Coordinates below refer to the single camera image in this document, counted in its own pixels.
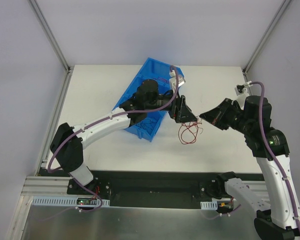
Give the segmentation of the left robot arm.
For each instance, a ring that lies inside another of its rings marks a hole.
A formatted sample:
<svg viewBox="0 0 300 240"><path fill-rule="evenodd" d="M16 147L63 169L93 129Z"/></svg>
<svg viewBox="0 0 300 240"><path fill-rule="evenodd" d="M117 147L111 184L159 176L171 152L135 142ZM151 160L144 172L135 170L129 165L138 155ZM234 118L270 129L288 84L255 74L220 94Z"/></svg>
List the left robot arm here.
<svg viewBox="0 0 300 240"><path fill-rule="evenodd" d="M61 169L76 179L78 188L89 195L95 191L92 172L84 163L84 149L95 141L115 132L130 128L143 121L149 113L166 111L177 124L196 122L198 119L186 104L184 95L176 90L160 94L154 79L146 79L130 98L109 114L95 121L70 126L61 124L50 144L52 158Z"/></svg>

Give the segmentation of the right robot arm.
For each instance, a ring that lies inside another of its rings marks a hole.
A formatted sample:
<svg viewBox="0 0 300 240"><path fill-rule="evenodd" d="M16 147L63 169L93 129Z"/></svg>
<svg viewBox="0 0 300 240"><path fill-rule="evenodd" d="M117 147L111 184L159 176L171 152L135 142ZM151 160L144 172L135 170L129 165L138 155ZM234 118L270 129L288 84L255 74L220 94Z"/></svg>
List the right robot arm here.
<svg viewBox="0 0 300 240"><path fill-rule="evenodd" d="M205 193L215 199L233 197L252 216L262 240L300 238L300 204L290 172L290 150L286 136L271 126L272 106L267 98L248 96L243 107L225 98L200 118L220 130L232 128L244 135L245 143L261 169L269 203L262 202L234 172L218 174Z"/></svg>

